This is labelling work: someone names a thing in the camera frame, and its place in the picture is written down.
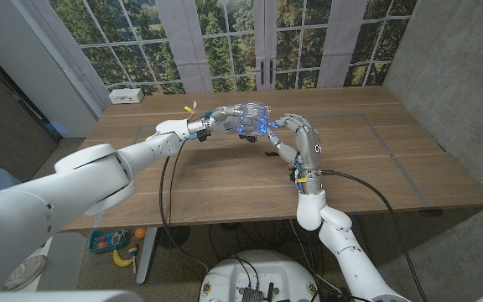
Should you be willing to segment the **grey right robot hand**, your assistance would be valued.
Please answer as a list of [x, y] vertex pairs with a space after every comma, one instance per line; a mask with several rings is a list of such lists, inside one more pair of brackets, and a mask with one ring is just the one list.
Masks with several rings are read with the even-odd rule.
[[[296, 135], [296, 149], [283, 143], [273, 133], [273, 128], [288, 128], [293, 131]], [[266, 134], [278, 151], [278, 155], [293, 169], [293, 180], [299, 193], [320, 194], [323, 185], [317, 170], [321, 160], [322, 147], [319, 134], [309, 121], [297, 114], [286, 114], [275, 122], [270, 122]]]

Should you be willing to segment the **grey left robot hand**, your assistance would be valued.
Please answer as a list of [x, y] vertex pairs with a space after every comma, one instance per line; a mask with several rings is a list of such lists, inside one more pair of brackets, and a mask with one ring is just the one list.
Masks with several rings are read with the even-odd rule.
[[258, 137], [266, 134], [270, 113], [270, 106], [261, 102], [217, 107], [201, 118], [188, 122], [188, 139], [205, 141], [212, 131], [217, 131], [227, 135], [237, 134], [240, 139], [255, 143]]

